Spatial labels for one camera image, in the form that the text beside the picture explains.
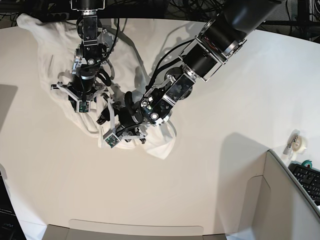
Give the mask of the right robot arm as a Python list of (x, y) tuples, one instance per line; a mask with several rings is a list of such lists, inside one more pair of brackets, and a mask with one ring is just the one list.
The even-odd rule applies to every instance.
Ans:
[(72, 10), (81, 12), (76, 22), (81, 44), (74, 54), (72, 81), (67, 84), (57, 82), (51, 88), (66, 93), (68, 100), (84, 111), (98, 91), (111, 85), (111, 79), (103, 70), (102, 63), (110, 56), (114, 46), (98, 42), (98, 37), (105, 29), (97, 11), (105, 8), (104, 0), (72, 0), (70, 5)]

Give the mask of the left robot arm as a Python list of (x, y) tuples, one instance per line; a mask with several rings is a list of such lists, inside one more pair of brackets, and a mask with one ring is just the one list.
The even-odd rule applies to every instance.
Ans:
[(227, 0), (199, 34), (184, 43), (178, 58), (154, 70), (139, 102), (134, 103), (127, 92), (123, 108), (108, 105), (110, 129), (103, 140), (112, 148), (122, 140), (143, 141), (145, 128), (166, 123), (172, 108), (190, 95), (196, 81), (208, 81), (281, 4), (281, 0)]

